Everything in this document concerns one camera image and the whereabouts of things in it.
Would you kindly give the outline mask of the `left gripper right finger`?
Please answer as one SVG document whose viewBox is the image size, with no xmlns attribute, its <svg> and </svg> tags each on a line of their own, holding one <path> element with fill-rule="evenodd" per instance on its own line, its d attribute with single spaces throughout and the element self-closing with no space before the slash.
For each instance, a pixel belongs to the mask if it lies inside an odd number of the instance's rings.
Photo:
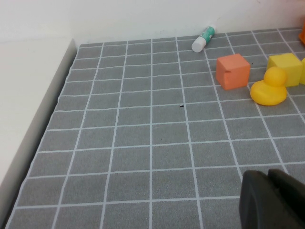
<svg viewBox="0 0 305 229">
<path fill-rule="evenodd" d="M 293 210 L 305 209 L 305 185 L 280 169 L 269 169 L 268 178 Z"/>
</svg>

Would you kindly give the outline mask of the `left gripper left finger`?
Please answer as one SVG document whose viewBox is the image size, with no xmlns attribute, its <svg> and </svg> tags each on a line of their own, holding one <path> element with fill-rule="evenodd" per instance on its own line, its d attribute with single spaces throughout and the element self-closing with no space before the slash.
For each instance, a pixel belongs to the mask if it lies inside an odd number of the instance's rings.
<svg viewBox="0 0 305 229">
<path fill-rule="evenodd" d="M 303 229 L 305 210 L 293 210 L 268 174 L 245 171 L 239 201 L 243 229 Z"/>
</svg>

